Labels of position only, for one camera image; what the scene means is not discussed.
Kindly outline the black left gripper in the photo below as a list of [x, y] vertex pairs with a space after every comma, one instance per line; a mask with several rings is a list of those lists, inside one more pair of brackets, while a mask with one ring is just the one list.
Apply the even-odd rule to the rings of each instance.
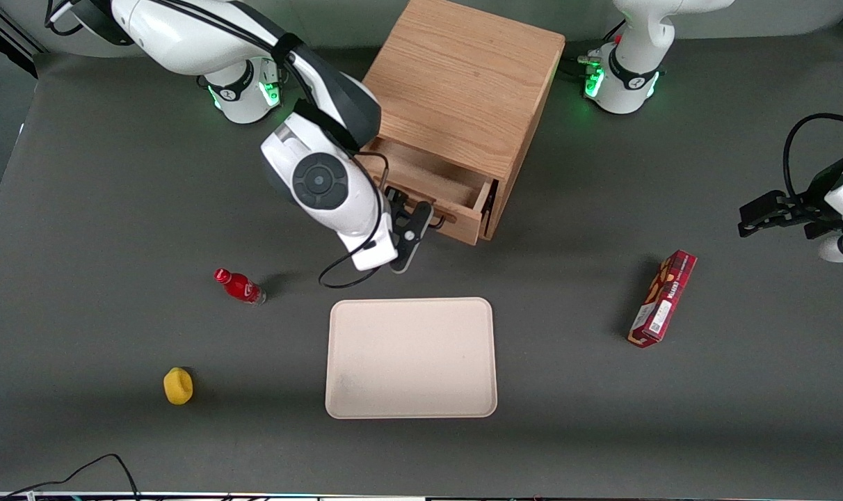
[[828, 193], [828, 190], [807, 190], [797, 196], [788, 196], [784, 191], [765, 193], [739, 208], [737, 234], [747, 238], [776, 225], [781, 228], [804, 225], [808, 240], [829, 232], [842, 232], [842, 216], [825, 201]]

